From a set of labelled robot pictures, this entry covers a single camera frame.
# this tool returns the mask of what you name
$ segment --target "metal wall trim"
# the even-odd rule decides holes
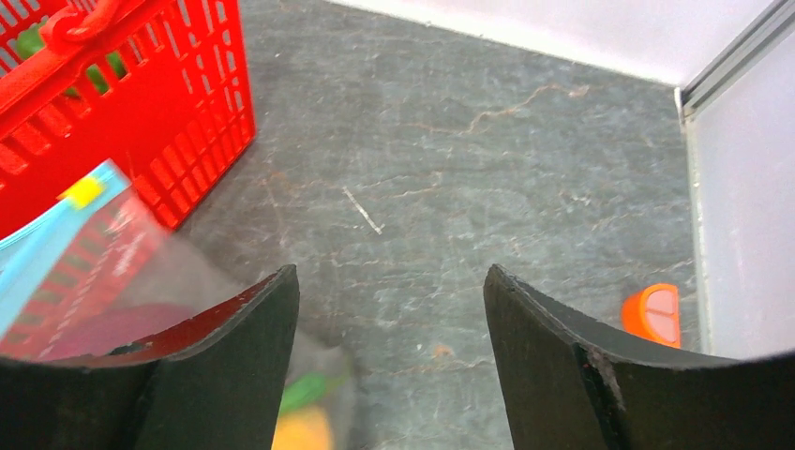
[[[682,115],[692,119],[795,29],[795,0],[776,0],[682,90]]]

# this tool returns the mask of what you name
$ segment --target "plastic bag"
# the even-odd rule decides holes
[[[107,354],[241,291],[161,228],[106,162],[0,242],[0,354]]]
[[[349,355],[296,330],[272,450],[345,450],[355,403]]]

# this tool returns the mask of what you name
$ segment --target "orange fruit toy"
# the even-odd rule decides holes
[[[628,333],[680,349],[679,290],[654,284],[630,296],[622,307],[622,323]]]
[[[334,439],[323,408],[309,405],[281,415],[271,450],[334,450]]]

